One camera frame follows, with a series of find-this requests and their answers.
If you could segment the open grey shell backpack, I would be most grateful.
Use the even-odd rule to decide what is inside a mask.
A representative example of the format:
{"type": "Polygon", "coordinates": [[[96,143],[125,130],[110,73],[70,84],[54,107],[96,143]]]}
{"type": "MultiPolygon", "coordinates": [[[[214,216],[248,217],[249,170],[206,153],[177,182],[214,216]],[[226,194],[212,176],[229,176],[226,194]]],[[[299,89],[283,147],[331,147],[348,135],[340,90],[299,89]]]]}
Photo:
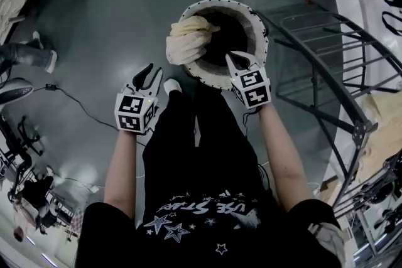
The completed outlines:
{"type": "Polygon", "coordinates": [[[32,93],[34,86],[23,78],[14,78],[0,84],[0,105],[22,99],[32,93]]]}

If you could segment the person's black trousers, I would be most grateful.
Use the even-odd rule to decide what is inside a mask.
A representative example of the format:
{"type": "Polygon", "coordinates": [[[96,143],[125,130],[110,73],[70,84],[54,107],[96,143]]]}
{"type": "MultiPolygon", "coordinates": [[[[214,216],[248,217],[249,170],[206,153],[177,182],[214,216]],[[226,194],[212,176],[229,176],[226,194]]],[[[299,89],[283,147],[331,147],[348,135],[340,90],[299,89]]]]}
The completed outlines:
{"type": "Polygon", "coordinates": [[[193,98],[170,91],[143,161],[146,216],[186,194],[228,191],[263,208],[276,203],[263,187],[254,149],[216,88],[198,84],[193,98]]]}

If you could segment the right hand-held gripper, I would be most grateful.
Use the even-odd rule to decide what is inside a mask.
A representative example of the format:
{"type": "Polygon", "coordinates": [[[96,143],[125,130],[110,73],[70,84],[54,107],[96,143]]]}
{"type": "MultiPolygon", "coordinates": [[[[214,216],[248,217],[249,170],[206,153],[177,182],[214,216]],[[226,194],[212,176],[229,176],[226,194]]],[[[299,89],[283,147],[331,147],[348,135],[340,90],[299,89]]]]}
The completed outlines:
{"type": "Polygon", "coordinates": [[[245,108],[253,109],[271,102],[270,79],[254,55],[231,51],[225,55],[225,59],[231,75],[232,89],[245,108]]]}

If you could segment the black office chair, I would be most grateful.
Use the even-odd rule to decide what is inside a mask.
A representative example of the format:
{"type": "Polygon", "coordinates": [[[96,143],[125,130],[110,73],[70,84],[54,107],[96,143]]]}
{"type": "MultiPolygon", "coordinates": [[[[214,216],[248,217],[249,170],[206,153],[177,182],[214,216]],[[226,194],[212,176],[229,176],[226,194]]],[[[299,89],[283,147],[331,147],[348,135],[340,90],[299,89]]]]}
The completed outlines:
{"type": "Polygon", "coordinates": [[[19,137],[17,137],[11,129],[5,116],[0,114],[0,133],[5,138],[6,147],[9,149],[9,151],[4,152],[0,148],[0,182],[4,181],[7,170],[9,170],[14,164],[17,156],[23,160],[18,166],[14,166],[16,168],[14,182],[11,189],[7,193],[7,198],[11,203],[14,202],[15,195],[17,194],[17,187],[21,183],[25,171],[32,165],[32,158],[28,154],[28,150],[31,149],[39,156],[43,155],[43,150],[37,150],[33,145],[34,143],[40,141],[41,136],[36,130],[33,131],[33,136],[29,136],[26,130],[26,121],[27,117],[24,115],[18,122],[17,130],[19,132],[19,137]]]}

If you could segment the person's white left shoe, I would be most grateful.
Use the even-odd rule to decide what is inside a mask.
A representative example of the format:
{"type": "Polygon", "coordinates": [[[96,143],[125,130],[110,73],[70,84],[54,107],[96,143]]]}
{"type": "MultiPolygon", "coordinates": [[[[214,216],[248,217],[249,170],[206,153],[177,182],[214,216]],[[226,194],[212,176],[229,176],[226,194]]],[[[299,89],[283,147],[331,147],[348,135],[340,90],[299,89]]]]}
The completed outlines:
{"type": "Polygon", "coordinates": [[[182,93],[182,88],[181,88],[180,83],[177,80],[175,80],[174,78],[167,79],[163,83],[163,88],[164,88],[167,96],[169,96],[170,93],[174,92],[174,91],[182,93]]]}

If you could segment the person's right forearm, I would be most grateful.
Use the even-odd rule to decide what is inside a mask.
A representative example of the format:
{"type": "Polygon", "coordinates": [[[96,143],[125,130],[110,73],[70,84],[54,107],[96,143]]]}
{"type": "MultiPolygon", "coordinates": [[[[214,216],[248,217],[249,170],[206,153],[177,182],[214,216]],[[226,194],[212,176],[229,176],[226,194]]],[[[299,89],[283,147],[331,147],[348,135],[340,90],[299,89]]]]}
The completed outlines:
{"type": "Polygon", "coordinates": [[[259,122],[278,200],[288,212],[300,202],[313,198],[302,160],[272,103],[263,105],[259,122]]]}

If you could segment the black star print t-shirt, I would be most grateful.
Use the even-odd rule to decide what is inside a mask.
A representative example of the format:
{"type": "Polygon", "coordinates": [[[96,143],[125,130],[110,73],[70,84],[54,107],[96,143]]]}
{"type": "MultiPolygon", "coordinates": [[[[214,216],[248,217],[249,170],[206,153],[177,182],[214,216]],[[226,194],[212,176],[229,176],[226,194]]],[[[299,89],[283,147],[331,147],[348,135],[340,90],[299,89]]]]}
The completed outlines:
{"type": "Polygon", "coordinates": [[[319,200],[290,211],[243,194],[174,196],[136,225],[107,203],[84,213],[75,268],[344,268],[332,208],[319,200]]]}

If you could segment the cream yellow shirt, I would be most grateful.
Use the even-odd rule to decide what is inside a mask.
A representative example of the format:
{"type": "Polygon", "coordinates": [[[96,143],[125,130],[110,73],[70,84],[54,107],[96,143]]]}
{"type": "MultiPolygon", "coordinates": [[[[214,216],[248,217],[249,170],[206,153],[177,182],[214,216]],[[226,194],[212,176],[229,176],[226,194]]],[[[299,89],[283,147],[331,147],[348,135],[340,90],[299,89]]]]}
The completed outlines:
{"type": "Polygon", "coordinates": [[[186,65],[198,60],[206,54],[205,47],[218,31],[219,26],[214,26],[201,16],[191,16],[171,24],[170,34],[166,37],[168,62],[172,65],[186,65]]]}

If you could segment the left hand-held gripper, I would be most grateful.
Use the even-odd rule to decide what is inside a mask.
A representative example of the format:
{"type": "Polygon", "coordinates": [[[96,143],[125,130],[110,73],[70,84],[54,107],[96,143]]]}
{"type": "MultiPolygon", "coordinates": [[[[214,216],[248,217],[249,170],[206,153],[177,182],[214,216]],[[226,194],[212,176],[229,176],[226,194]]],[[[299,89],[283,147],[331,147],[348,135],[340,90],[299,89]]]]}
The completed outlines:
{"type": "Polygon", "coordinates": [[[132,79],[133,87],[125,86],[117,94],[115,118],[119,130],[143,135],[155,118],[163,69],[157,69],[151,83],[145,87],[146,77],[152,69],[152,63],[141,67],[132,79]]]}

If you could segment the white woven laundry basket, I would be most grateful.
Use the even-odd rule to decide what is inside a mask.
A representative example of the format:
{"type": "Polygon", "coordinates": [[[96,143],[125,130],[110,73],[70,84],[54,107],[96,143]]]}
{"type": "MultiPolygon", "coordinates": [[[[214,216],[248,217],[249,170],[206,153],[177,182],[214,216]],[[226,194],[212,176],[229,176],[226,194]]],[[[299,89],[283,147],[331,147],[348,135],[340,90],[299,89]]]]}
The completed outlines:
{"type": "MultiPolygon", "coordinates": [[[[245,52],[255,56],[259,65],[266,62],[268,52],[268,29],[263,20],[249,6],[235,0],[201,0],[190,5],[181,15],[180,21],[191,16],[205,16],[206,14],[225,14],[234,18],[241,26],[241,34],[246,37],[245,52]]],[[[214,88],[231,89],[229,69],[226,61],[220,66],[216,63],[199,58],[185,64],[183,69],[192,78],[214,88]]]]}

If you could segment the person's left forearm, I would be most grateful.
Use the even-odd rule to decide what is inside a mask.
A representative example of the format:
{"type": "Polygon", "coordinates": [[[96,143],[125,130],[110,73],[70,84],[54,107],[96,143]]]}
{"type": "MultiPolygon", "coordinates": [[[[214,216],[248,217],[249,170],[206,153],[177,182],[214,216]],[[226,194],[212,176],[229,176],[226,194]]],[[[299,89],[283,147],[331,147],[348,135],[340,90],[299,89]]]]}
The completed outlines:
{"type": "Polygon", "coordinates": [[[133,132],[119,131],[104,187],[108,204],[134,202],[136,197],[137,158],[145,144],[133,132]]]}

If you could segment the grey metal drying rack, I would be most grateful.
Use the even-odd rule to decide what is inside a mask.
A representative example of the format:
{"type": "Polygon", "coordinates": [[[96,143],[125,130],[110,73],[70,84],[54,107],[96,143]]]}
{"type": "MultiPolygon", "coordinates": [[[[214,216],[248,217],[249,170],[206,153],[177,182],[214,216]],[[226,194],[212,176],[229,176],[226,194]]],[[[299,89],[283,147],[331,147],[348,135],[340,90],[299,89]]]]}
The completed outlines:
{"type": "Polygon", "coordinates": [[[362,172],[363,155],[379,124],[364,108],[370,94],[393,94],[402,62],[370,32],[321,7],[281,8],[262,15],[271,41],[283,47],[278,99],[308,113],[330,146],[329,166],[340,186],[337,217],[363,205],[391,180],[390,161],[362,172]]]}

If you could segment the checkered floor mat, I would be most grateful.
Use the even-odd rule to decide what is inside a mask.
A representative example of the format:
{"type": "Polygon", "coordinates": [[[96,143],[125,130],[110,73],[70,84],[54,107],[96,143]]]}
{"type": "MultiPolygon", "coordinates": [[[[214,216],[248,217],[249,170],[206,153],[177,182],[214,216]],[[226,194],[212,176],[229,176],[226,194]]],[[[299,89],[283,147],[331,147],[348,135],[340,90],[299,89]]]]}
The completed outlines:
{"type": "Polygon", "coordinates": [[[82,231],[82,224],[84,219],[84,210],[78,209],[72,216],[70,222],[70,231],[75,233],[76,235],[80,235],[82,231]]]}

